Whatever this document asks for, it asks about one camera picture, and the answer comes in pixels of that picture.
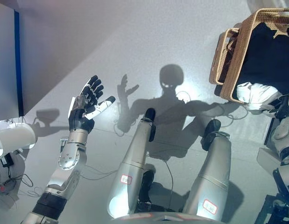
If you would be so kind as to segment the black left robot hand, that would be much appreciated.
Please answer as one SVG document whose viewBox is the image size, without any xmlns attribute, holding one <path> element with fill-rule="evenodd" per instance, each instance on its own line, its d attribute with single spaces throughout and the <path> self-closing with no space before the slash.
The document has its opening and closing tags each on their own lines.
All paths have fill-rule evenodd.
<svg viewBox="0 0 289 224">
<path fill-rule="evenodd" d="M 115 102 L 114 96 L 99 102 L 99 98 L 103 96 L 103 89 L 101 80 L 94 75 L 86 82 L 80 94 L 72 98 L 68 113 L 69 131 L 92 131 L 94 118 Z"/>
</svg>

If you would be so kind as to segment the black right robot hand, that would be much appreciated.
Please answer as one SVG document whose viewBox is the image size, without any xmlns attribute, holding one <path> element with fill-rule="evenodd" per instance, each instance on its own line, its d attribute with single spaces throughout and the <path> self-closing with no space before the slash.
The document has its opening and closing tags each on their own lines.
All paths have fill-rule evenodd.
<svg viewBox="0 0 289 224">
<path fill-rule="evenodd" d="M 279 119 L 285 119 L 289 117 L 289 94 L 280 96 L 277 99 L 279 102 L 274 109 L 264 110 L 264 113 L 268 117 Z"/>
</svg>

